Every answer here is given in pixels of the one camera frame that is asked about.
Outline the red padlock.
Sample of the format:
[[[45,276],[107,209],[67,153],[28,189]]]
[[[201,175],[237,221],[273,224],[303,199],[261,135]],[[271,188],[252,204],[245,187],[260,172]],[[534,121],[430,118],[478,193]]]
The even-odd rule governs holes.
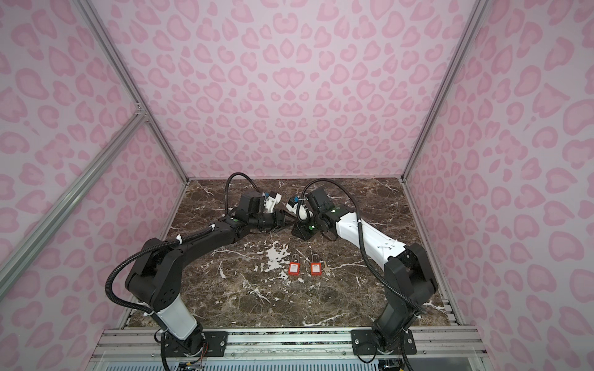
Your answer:
[[[288,275],[297,277],[300,274],[300,257],[298,254],[293,254],[289,261]]]
[[[312,276],[321,276],[323,274],[323,265],[318,254],[312,254],[310,260],[310,273]]]

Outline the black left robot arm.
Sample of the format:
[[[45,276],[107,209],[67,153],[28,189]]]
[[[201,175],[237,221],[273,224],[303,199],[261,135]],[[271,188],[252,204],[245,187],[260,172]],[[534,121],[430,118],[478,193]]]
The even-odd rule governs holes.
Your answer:
[[[283,210],[276,208],[278,193],[250,191],[241,196],[237,207],[209,227],[175,241],[146,241],[134,259],[125,280],[126,289],[144,303],[148,315],[162,329],[161,355],[194,356],[205,353],[207,340],[203,327],[190,314],[181,297],[183,270],[202,256],[259,232],[287,225]]]

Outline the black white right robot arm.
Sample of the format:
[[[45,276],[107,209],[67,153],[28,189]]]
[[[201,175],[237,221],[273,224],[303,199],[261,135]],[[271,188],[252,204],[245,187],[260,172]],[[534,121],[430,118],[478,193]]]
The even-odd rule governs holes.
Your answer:
[[[354,354],[415,355],[411,326],[439,289],[425,248],[380,232],[360,218],[357,207],[335,204],[323,188],[290,199],[287,209],[298,220],[295,236],[307,241],[316,233],[331,232],[350,242],[385,289],[387,304],[371,329],[351,332]]]

